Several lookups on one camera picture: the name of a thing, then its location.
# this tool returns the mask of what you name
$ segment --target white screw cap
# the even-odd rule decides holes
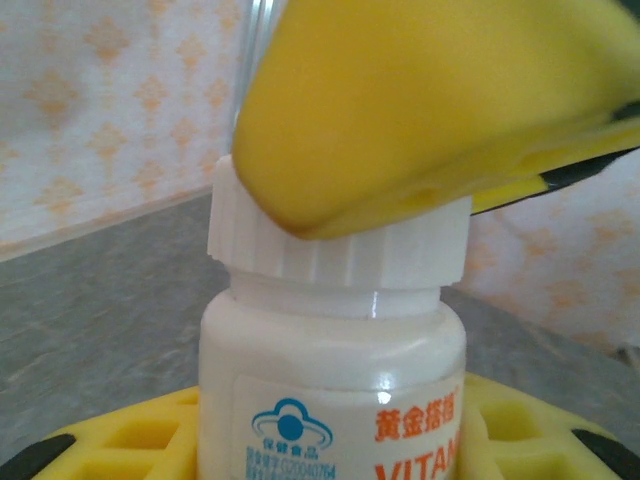
[[[227,268],[296,283],[361,289],[428,289],[462,278],[471,199],[336,240],[300,240],[278,227],[238,180],[230,156],[216,164],[208,253]]]

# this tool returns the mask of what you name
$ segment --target supplement bottle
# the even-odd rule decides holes
[[[454,478],[471,202],[332,241],[277,227],[216,166],[209,254],[230,288],[200,340],[201,480]]]

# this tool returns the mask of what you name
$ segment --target gray surface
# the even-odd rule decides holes
[[[64,425],[197,380],[198,328],[227,284],[200,198],[0,264],[0,462]],[[640,451],[623,364],[454,290],[469,370],[610,429]]]

